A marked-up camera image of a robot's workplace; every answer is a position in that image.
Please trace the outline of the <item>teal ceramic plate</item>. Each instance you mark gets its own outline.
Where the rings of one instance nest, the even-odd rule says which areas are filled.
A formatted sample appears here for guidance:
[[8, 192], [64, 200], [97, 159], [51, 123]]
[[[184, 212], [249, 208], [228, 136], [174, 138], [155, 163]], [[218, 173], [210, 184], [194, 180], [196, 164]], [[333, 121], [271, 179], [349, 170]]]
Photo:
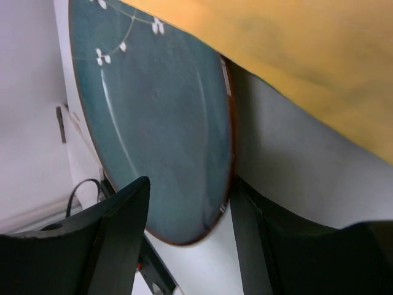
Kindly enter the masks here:
[[195, 243], [225, 210], [233, 174], [223, 58], [196, 37], [121, 1], [70, 1], [76, 86], [116, 190], [150, 179], [146, 230]]

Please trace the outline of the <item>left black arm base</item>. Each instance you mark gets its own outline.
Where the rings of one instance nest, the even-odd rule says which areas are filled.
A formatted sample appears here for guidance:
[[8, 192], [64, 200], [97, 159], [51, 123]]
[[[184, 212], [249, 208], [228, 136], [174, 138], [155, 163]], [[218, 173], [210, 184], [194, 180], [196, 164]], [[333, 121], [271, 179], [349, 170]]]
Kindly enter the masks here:
[[140, 274], [153, 294], [172, 294], [175, 282], [144, 235], [150, 182], [138, 178], [113, 196], [46, 226], [57, 272], [70, 282], [67, 294], [130, 294]]

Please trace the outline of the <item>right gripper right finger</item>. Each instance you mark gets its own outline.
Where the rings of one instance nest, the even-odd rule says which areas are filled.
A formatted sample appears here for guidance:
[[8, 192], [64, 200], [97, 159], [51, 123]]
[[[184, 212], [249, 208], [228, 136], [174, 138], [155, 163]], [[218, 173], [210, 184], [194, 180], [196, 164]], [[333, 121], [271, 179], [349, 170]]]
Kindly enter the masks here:
[[391, 294], [392, 222], [334, 229], [234, 179], [230, 207], [245, 294]]

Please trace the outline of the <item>yellow car-print cloth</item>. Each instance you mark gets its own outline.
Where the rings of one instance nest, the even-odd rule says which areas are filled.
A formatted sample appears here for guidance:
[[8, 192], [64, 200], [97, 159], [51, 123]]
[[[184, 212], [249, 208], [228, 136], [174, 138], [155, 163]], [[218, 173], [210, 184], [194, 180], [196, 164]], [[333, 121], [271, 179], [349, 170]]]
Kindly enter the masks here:
[[391, 1], [131, 1], [392, 162]]

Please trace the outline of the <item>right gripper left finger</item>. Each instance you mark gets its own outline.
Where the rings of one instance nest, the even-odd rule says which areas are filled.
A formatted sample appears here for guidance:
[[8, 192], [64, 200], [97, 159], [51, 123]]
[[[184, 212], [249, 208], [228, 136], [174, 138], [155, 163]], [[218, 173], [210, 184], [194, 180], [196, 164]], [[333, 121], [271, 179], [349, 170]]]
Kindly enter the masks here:
[[42, 230], [1, 235], [1, 293], [130, 294], [149, 197], [143, 176]]

